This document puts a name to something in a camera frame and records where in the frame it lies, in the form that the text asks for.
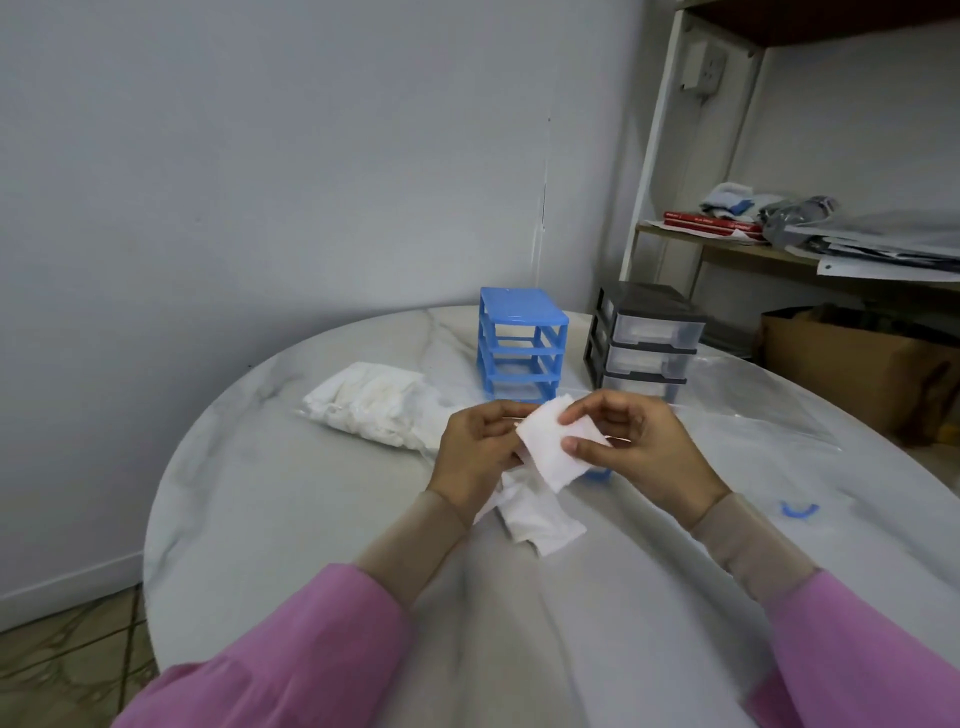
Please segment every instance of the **marble tabletop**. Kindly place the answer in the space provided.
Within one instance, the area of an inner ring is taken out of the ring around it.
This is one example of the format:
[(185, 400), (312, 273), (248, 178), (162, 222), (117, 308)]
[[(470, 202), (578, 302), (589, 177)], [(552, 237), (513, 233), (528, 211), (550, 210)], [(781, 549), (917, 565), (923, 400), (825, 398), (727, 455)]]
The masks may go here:
[[(170, 461), (147, 529), (160, 667), (213, 656), (323, 565), (352, 559), (423, 489), (419, 454), (296, 409), (354, 361), (475, 387), (476, 316), (456, 306), (327, 331), (207, 408)], [(561, 386), (577, 391), (589, 317), (570, 318)], [(732, 366), (722, 383), (752, 381), (753, 365)], [(826, 443), (687, 407), (697, 444), (822, 566), (960, 667), (960, 499), (846, 413), (771, 380)], [(778, 519), (781, 497), (821, 510)], [(773, 664), (761, 611), (618, 476), (575, 482), (561, 501), (588, 530), (546, 558), (511, 543), (496, 513), (473, 528), (415, 607), (416, 643), (377, 724), (752, 726), (737, 701)]]

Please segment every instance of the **pink sleeve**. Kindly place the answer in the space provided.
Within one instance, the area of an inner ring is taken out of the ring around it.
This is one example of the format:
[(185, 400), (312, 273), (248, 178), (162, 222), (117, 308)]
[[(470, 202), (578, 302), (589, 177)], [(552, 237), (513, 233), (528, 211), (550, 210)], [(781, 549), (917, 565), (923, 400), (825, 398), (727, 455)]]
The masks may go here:
[(764, 728), (960, 726), (960, 671), (829, 572), (767, 614), (780, 671), (746, 706)]
[(354, 566), (323, 569), (206, 663), (163, 672), (114, 728), (361, 728), (409, 645), (407, 615)]

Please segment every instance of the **wall socket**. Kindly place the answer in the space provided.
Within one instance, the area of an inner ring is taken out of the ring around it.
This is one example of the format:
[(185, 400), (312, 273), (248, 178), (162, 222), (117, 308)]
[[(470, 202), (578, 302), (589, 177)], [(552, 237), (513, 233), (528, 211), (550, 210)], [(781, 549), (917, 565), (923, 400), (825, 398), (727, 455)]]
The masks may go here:
[(686, 49), (680, 88), (700, 96), (712, 96), (720, 87), (727, 51), (718, 43), (698, 40)]

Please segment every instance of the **brown cardboard box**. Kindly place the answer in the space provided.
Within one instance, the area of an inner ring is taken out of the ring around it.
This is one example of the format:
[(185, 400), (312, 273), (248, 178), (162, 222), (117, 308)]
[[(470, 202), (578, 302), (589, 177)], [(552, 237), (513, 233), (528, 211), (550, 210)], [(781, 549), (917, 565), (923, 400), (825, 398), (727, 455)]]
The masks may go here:
[(960, 391), (960, 339), (849, 308), (763, 314), (755, 358), (904, 445), (933, 442)]

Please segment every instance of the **white towel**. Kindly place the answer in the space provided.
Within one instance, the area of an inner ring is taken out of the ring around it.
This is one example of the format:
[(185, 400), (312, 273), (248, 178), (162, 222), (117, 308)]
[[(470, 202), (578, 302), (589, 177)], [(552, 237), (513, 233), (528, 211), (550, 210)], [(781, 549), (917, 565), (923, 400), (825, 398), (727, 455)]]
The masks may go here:
[[(563, 452), (561, 439), (574, 435), (607, 442), (590, 418), (557, 424), (572, 402), (570, 395), (552, 400), (520, 424), (517, 433), (529, 449), (520, 453), (525, 464), (503, 474), (474, 521), (499, 508), (514, 543), (529, 541), (540, 556), (586, 531), (564, 512), (556, 494), (589, 465)], [(301, 413), (367, 440), (419, 450), (432, 459), (450, 415), (468, 406), (449, 402), (422, 374), (358, 361), (303, 398)]]

